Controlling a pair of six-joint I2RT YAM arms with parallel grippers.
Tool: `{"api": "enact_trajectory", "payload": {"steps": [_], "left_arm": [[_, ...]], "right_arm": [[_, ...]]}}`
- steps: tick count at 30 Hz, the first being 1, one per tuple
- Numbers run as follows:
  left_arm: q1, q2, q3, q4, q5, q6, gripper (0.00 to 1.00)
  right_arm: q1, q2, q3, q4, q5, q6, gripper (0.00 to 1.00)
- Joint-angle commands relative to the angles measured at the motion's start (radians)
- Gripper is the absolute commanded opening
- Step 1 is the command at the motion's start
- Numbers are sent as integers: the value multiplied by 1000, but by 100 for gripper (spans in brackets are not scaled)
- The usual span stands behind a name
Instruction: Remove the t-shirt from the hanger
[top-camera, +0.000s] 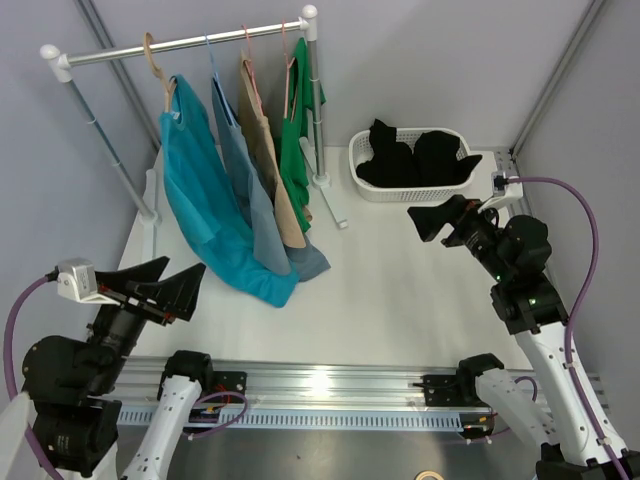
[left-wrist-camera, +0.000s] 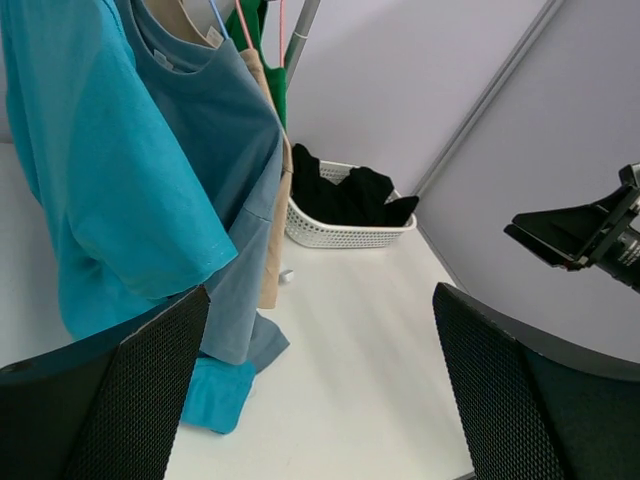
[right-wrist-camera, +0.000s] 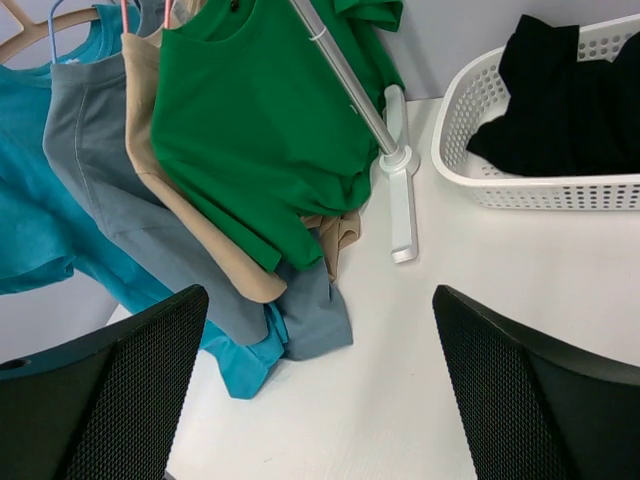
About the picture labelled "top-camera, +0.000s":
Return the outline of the teal t shirt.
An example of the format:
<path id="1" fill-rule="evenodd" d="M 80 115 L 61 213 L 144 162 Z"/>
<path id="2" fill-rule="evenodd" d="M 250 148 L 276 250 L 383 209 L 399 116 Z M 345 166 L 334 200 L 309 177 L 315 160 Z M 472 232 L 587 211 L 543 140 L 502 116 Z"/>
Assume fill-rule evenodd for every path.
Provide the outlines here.
<path id="1" fill-rule="evenodd" d="M 207 111 L 187 80 L 172 77 L 169 110 L 159 117 L 168 203 L 193 252 L 229 286 L 274 307 L 286 305 L 299 277 L 279 275 L 253 253 L 243 218 L 210 130 Z"/>

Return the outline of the grey blue t shirt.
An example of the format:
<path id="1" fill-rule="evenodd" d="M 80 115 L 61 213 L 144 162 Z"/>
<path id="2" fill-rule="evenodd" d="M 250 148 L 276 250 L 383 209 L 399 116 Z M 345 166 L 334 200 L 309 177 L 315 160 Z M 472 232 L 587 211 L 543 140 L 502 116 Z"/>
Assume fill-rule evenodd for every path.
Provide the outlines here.
<path id="1" fill-rule="evenodd" d="M 243 218 L 253 232 L 253 257 L 274 274 L 297 273 L 302 282 L 329 270 L 329 261 L 311 244 L 305 234 L 305 248 L 294 249 L 283 244 L 272 201 L 262 185 L 239 123 L 239 110 L 234 111 L 238 126 L 230 126 L 213 85 L 213 79 L 211 84 L 212 103 L 225 169 Z"/>

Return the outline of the light blue wire hanger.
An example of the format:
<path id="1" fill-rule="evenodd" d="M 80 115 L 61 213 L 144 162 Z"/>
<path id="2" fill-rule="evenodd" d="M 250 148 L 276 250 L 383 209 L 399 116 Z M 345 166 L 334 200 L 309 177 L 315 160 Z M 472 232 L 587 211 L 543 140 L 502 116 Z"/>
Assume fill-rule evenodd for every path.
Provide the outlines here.
<path id="1" fill-rule="evenodd" d="M 206 40 L 206 45 L 207 45 L 207 50 L 209 53 L 209 58 L 210 58 L 210 63 L 211 63 L 211 68 L 212 68 L 212 79 L 213 79 L 213 85 L 216 89 L 216 92 L 218 94 L 219 100 L 221 102 L 221 105 L 224 109 L 225 115 L 227 117 L 227 122 L 229 123 L 230 126 L 233 127 L 237 127 L 237 117 L 235 115 L 234 110 L 232 109 L 232 107 L 230 106 L 226 95 L 224 94 L 224 90 L 220 81 L 220 77 L 219 77 L 219 72 L 218 72 L 218 68 L 217 68 L 217 64 L 216 64 L 216 59 L 215 59 L 215 55 L 214 55 L 214 50 L 212 47 L 212 43 L 208 40 L 208 38 L 205 38 Z"/>

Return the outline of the beige wooden hanger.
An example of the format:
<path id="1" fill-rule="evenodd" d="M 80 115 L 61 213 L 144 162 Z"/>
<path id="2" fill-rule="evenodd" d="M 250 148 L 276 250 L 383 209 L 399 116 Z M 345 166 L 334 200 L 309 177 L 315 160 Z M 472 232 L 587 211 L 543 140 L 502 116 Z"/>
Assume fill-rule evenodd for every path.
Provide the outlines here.
<path id="1" fill-rule="evenodd" d="M 177 83 L 173 77 L 168 77 L 164 73 L 164 70 L 156 64 L 151 51 L 151 45 L 153 44 L 153 42 L 154 42 L 154 38 L 152 34 L 150 32 L 145 32 L 143 36 L 143 42 L 142 42 L 144 56 L 149 65 L 151 73 L 162 84 L 162 88 L 164 92 L 164 112 L 169 113 L 171 111 L 172 99 L 173 99 L 174 92 L 176 90 Z"/>

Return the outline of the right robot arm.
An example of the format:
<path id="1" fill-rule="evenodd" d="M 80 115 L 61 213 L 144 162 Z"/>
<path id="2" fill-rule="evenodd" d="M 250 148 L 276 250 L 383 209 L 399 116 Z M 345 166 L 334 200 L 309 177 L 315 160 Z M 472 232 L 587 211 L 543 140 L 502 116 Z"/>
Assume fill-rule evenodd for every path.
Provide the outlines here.
<path id="1" fill-rule="evenodd" d="M 495 280 L 492 306 L 533 367 L 549 409 L 541 410 L 523 394 L 492 354 L 460 361 L 458 398 L 489 405 L 523 443 L 538 450 L 539 479 L 638 478 L 638 452 L 608 421 L 566 336 L 568 314 L 544 273 L 552 252 L 547 226 L 517 215 L 499 227 L 495 209 L 462 195 L 436 207 L 411 207 L 408 214 L 424 242 L 451 225 L 443 245 L 466 247 Z"/>

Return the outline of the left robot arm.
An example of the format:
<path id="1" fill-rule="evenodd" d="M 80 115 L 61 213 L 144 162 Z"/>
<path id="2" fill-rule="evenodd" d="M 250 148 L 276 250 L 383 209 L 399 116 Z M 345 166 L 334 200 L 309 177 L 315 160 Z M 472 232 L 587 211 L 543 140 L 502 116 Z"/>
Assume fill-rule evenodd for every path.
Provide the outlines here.
<path id="1" fill-rule="evenodd" d="M 59 263 L 27 287 L 12 305 L 4 329 L 3 368 L 11 399 L 25 394 L 35 408 L 24 437 L 52 479 L 113 479 L 117 419 L 122 404 L 108 399 L 148 323 L 188 321 L 206 267 L 197 263 L 168 278 L 166 256 L 113 272 L 82 258 Z M 28 297 L 49 283 L 59 296 L 98 306 L 85 340 L 50 335 L 36 342 L 15 378 L 13 336 Z"/>

